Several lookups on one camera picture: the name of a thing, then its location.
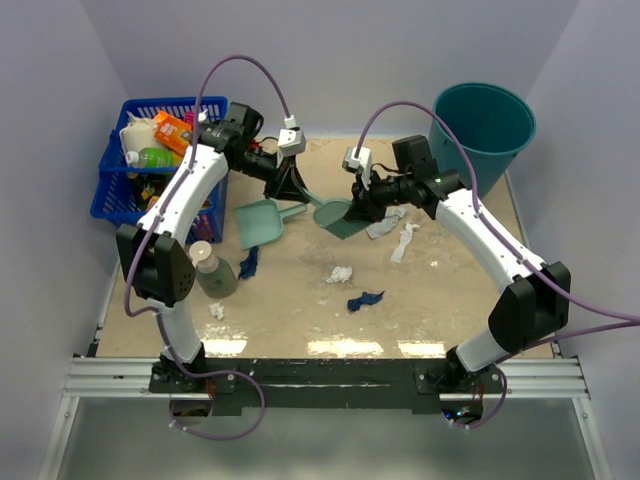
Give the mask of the green plastic dustpan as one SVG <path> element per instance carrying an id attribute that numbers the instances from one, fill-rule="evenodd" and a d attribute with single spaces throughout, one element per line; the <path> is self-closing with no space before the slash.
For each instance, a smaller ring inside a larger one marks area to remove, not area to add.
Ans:
<path id="1" fill-rule="evenodd" d="M 234 215 L 241 248 L 249 250 L 278 241 L 284 231 L 284 220 L 305 213 L 307 210 L 308 207 L 304 203 L 281 207 L 273 199 L 264 199 L 237 207 Z"/>

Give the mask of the white twisted paper strip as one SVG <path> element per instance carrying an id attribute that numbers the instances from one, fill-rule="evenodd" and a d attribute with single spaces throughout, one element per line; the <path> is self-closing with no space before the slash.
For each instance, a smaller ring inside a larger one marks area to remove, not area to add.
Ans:
<path id="1" fill-rule="evenodd" d="M 390 256 L 390 261 L 396 264 L 402 262 L 406 249 L 413 239 L 414 232 L 418 230 L 420 226 L 414 223 L 407 223 L 404 229 L 400 232 L 399 242 L 393 253 Z"/>

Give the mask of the green hand brush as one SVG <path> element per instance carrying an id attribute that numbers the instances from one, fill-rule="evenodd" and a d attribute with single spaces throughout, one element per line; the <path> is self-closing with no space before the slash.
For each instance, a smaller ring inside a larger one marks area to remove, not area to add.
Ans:
<path id="1" fill-rule="evenodd" d="M 315 224 L 341 240 L 365 230 L 370 225 L 369 222 L 345 219 L 345 215 L 351 207 L 350 200 L 344 198 L 322 199 L 310 191 L 307 191 L 306 195 L 314 207 L 313 221 Z"/>

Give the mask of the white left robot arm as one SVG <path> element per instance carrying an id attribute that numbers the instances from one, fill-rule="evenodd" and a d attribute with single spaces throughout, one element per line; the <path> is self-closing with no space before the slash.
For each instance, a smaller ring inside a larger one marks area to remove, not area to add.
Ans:
<path id="1" fill-rule="evenodd" d="M 138 314 L 131 307 L 133 295 L 146 301 L 145 311 L 159 325 L 162 354 L 176 363 L 171 378 L 185 392 L 200 390 L 207 380 L 207 368 L 196 361 L 204 348 L 188 303 L 195 268 L 184 250 L 196 214 L 231 170 L 262 181 L 272 197 L 304 198 L 296 184 L 295 157 L 304 151 L 306 138 L 296 117 L 285 115 L 273 154 L 258 154 L 250 147 L 263 121 L 259 112 L 240 103 L 232 103 L 219 121 L 200 121 L 157 203 L 136 224 L 117 231 L 125 312 Z"/>

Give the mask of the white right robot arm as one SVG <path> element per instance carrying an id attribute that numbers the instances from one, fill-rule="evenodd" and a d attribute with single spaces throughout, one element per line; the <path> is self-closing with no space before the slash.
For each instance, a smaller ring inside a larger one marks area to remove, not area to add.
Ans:
<path id="1" fill-rule="evenodd" d="M 454 170 L 440 171 L 426 137 L 393 142 L 397 173 L 385 178 L 373 170 L 365 147 L 347 149 L 342 166 L 354 174 L 348 221 L 381 220 L 391 206 L 411 204 L 453 233 L 484 268 L 500 294 L 486 328 L 450 349 L 433 383 L 439 390 L 469 392 L 481 372 L 517 354 L 568 322 L 571 275 L 560 262 L 549 264 L 522 245 L 481 202 Z"/>

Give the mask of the white paper wad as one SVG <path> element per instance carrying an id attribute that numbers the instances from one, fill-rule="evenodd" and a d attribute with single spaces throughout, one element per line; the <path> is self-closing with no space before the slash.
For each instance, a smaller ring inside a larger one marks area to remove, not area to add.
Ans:
<path id="1" fill-rule="evenodd" d="M 327 284 L 345 283 L 351 279 L 352 275 L 353 269 L 351 267 L 336 266 L 325 282 Z"/>

